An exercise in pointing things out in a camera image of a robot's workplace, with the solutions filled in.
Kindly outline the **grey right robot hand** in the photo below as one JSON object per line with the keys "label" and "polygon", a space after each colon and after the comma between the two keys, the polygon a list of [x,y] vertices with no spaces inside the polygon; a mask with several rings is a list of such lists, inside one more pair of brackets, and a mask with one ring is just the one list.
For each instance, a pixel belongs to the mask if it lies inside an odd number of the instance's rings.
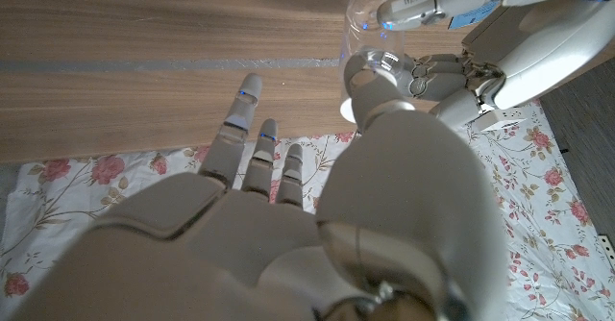
{"label": "grey right robot hand", "polygon": [[272,187],[276,123],[234,177],[261,93],[248,75],[200,169],[95,220],[16,320],[495,320],[507,254],[495,193],[470,147],[417,111],[388,72],[352,57],[359,131],[315,213],[302,149]]}

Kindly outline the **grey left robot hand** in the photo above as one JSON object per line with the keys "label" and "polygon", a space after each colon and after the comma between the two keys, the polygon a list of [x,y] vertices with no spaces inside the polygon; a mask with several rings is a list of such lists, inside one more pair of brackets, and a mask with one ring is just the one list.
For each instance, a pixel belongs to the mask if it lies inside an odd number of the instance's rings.
{"label": "grey left robot hand", "polygon": [[464,38],[462,53],[424,57],[408,88],[453,128],[538,97],[614,38],[614,0],[388,0],[377,19],[406,31],[493,1],[499,7]]}

